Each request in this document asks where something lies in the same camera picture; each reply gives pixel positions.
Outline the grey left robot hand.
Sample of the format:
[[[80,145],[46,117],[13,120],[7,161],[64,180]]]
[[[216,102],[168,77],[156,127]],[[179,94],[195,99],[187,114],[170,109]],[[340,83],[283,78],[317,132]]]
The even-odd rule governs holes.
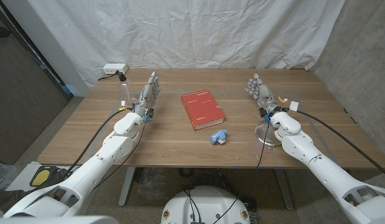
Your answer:
[[[155,72],[152,72],[147,84],[144,86],[139,98],[137,99],[137,103],[134,107],[134,113],[143,117],[149,109],[153,109],[159,93],[159,78]]]

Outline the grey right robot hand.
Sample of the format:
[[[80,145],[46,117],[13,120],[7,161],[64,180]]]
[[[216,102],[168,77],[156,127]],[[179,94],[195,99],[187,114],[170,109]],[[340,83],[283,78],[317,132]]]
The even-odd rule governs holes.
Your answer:
[[[270,119],[273,115],[281,111],[272,91],[268,89],[267,85],[263,83],[257,73],[254,74],[253,79],[249,79],[248,87],[245,91],[256,100],[262,118],[267,116]]]

